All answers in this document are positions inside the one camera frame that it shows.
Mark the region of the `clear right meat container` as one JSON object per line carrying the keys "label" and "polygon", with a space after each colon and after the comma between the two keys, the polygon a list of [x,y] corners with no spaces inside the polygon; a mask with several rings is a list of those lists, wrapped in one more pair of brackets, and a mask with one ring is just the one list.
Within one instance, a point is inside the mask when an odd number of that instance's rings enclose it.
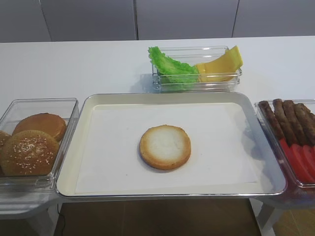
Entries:
{"label": "clear right meat container", "polygon": [[[273,100],[266,100],[272,111],[274,112],[274,106],[273,106]],[[311,113],[311,116],[313,118],[313,120],[315,120],[315,101],[314,100],[292,100],[294,104],[298,104],[298,103],[302,103],[304,104],[308,111]],[[310,189],[314,189],[315,184],[304,184],[301,183],[295,176],[287,158],[286,155],[279,143],[279,140],[276,138],[271,126],[269,125],[269,122],[267,121],[264,113],[262,112],[262,110],[260,109],[258,103],[255,104],[255,107],[257,109],[257,115],[258,115],[258,120],[265,132],[265,135],[269,141],[269,143],[271,144],[271,147],[274,149],[274,152],[276,154],[276,157],[278,159],[278,162],[283,165],[283,168],[285,169],[285,175],[286,178],[289,179],[290,181],[294,182],[295,185],[297,185],[298,187],[301,188],[310,188]]]}

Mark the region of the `white metal serving tray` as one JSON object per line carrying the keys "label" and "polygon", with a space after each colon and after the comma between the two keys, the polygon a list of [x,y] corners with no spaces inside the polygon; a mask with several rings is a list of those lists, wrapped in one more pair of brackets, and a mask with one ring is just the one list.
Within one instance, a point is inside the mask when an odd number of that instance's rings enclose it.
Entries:
{"label": "white metal serving tray", "polygon": [[[258,174],[255,184],[233,185],[230,188],[212,187],[207,193],[167,194],[167,193],[122,193],[122,194],[79,194],[75,192],[84,149],[91,123],[92,112],[96,106],[118,107],[131,105],[181,105],[181,104],[228,104],[241,107],[246,122],[245,136],[254,141],[251,159]],[[84,102],[69,148],[64,157],[63,166],[57,180],[57,192],[70,199],[102,198],[117,201],[122,198],[185,198],[185,197],[224,197],[224,196],[269,196],[282,193],[287,186],[284,174],[274,152],[259,124],[258,118],[249,99],[237,92],[186,92],[164,94],[96,94]]]}

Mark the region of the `leftmost brown meat patty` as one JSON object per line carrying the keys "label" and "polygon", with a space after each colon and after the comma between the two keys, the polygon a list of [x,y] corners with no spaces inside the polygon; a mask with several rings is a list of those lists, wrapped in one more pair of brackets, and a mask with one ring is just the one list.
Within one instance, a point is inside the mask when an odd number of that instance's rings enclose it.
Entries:
{"label": "leftmost brown meat patty", "polygon": [[267,101],[260,101],[258,103],[260,109],[262,110],[262,112],[264,113],[267,121],[269,122],[269,125],[271,126],[276,138],[278,140],[284,139],[285,135],[283,133],[283,130],[278,122],[278,120],[275,117],[274,112],[272,111],[269,103]]}

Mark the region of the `white paper tray liner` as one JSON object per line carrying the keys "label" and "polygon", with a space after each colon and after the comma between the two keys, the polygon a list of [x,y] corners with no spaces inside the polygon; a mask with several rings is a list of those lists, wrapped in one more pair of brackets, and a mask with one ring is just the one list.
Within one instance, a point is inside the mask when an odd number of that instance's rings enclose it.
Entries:
{"label": "white paper tray liner", "polygon": [[[173,171],[149,167],[138,152],[145,131],[164,124],[184,129],[191,141],[190,159]],[[96,106],[75,192],[188,194],[255,184],[255,143],[245,130],[245,115],[233,103]]]}

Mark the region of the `yellow cheese slices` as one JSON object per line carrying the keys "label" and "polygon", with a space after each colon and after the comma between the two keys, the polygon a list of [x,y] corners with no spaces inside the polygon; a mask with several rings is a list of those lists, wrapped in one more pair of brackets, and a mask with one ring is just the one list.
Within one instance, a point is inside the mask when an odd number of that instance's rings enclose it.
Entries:
{"label": "yellow cheese slices", "polygon": [[221,57],[205,63],[196,64],[199,72],[199,82],[223,82],[231,80],[232,74],[236,73],[243,65],[243,60],[238,46],[226,50]]}

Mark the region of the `brown meat patty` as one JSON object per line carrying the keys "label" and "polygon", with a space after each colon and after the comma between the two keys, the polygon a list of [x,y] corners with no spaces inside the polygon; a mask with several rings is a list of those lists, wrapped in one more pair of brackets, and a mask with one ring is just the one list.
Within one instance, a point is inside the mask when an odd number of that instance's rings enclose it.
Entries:
{"label": "brown meat patty", "polygon": [[315,121],[313,120],[311,113],[308,111],[307,107],[302,103],[295,104],[294,111],[310,144],[314,146]]}
{"label": "brown meat patty", "polygon": [[275,117],[280,124],[280,127],[283,131],[287,144],[289,146],[291,146],[292,144],[299,144],[299,141],[297,137],[295,136],[295,133],[293,132],[290,122],[285,116],[282,100],[274,99],[273,106],[274,106]]}
{"label": "brown meat patty", "polygon": [[301,146],[309,145],[310,141],[307,138],[306,134],[304,133],[304,130],[302,128],[302,125],[300,124],[294,110],[294,103],[292,100],[285,100],[283,102],[283,110],[285,113],[285,117],[287,118],[289,124],[291,133],[290,134],[290,142],[292,144],[298,144]]}
{"label": "brown meat patty", "polygon": [[283,133],[283,130],[278,122],[278,120],[275,117],[274,112],[272,111],[269,103],[267,101],[260,101],[258,103],[260,109],[262,110],[262,112],[264,113],[267,121],[269,122],[269,125],[271,126],[276,138],[278,140],[284,139],[285,135]]}

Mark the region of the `red tomato slice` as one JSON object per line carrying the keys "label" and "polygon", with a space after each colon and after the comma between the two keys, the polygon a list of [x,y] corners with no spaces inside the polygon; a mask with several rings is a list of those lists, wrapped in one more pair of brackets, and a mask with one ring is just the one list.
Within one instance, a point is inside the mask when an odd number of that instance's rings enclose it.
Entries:
{"label": "red tomato slice", "polygon": [[300,182],[315,183],[315,164],[312,161],[310,149],[307,146],[293,144],[290,147],[293,154],[293,170]]}
{"label": "red tomato slice", "polygon": [[310,173],[310,175],[315,177],[315,149],[311,146],[304,145],[302,147],[303,150],[303,158],[305,165]]}
{"label": "red tomato slice", "polygon": [[314,178],[309,174],[307,168],[303,164],[302,160],[298,158],[292,149],[288,146],[287,142],[285,139],[279,140],[279,143],[286,155],[286,158],[296,176],[296,178],[301,182],[301,183],[313,183]]}

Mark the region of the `bottom bun half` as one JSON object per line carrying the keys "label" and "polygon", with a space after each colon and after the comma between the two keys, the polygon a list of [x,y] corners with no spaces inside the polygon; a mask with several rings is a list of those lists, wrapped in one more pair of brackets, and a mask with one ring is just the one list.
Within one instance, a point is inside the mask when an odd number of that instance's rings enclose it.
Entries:
{"label": "bottom bun half", "polygon": [[182,128],[160,125],[149,128],[142,135],[139,152],[149,166],[159,170],[173,170],[189,160],[191,142]]}

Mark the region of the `plain brown bun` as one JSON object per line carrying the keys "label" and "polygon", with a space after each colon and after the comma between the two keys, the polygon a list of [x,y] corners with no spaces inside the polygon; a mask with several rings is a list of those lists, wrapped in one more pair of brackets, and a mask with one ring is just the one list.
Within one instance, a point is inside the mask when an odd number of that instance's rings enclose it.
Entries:
{"label": "plain brown bun", "polygon": [[26,130],[45,132],[59,142],[66,132],[66,122],[58,115],[40,113],[21,120],[16,125],[12,134],[15,135]]}

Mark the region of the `bun at left edge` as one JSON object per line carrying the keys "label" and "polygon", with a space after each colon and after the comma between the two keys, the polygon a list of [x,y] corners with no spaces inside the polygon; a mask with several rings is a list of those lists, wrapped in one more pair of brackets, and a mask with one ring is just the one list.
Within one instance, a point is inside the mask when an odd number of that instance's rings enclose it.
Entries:
{"label": "bun at left edge", "polygon": [[11,135],[7,134],[4,131],[0,131],[0,148],[6,143],[6,141],[11,137]]}

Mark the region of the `sesame seed top bun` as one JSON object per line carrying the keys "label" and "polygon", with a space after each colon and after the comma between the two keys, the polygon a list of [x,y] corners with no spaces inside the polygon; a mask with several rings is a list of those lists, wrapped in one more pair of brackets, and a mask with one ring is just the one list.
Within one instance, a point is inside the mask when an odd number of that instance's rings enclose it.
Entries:
{"label": "sesame seed top bun", "polygon": [[5,176],[43,176],[50,173],[59,142],[49,134],[26,130],[11,136],[0,151]]}

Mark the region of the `clear left bun container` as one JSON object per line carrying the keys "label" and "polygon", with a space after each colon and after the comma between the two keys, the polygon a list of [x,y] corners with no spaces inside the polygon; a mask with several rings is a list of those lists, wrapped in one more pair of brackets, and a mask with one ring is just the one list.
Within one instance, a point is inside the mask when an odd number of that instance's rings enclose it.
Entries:
{"label": "clear left bun container", "polygon": [[13,136],[16,125],[23,119],[40,114],[50,113],[60,116],[66,122],[66,132],[59,141],[59,151],[49,174],[43,176],[5,176],[0,168],[0,190],[38,191],[53,189],[58,172],[72,139],[78,118],[78,100],[75,98],[50,99],[17,99],[12,101],[0,119],[0,130]]}

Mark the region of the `clear lettuce cheese container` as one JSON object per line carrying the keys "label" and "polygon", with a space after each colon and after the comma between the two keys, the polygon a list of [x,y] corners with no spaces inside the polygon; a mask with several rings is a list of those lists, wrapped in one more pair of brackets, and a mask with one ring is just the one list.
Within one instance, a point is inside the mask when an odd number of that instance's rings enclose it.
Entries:
{"label": "clear lettuce cheese container", "polygon": [[[201,47],[175,47],[161,48],[160,50],[172,59],[195,66],[198,63],[211,62],[231,49],[227,46],[201,46]],[[195,91],[233,91],[240,82],[242,69],[232,74],[232,79],[223,82],[197,82],[197,83],[168,83],[167,79],[159,74],[152,65],[153,85],[159,92],[195,92]]]}

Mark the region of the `green lettuce leaf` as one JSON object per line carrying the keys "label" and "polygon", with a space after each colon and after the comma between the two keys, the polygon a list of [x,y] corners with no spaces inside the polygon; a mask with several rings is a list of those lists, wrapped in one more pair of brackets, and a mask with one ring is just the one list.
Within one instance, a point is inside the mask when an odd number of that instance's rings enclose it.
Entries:
{"label": "green lettuce leaf", "polygon": [[168,83],[197,83],[198,69],[188,63],[172,59],[163,53],[158,46],[149,47],[149,58],[159,74],[165,77]]}

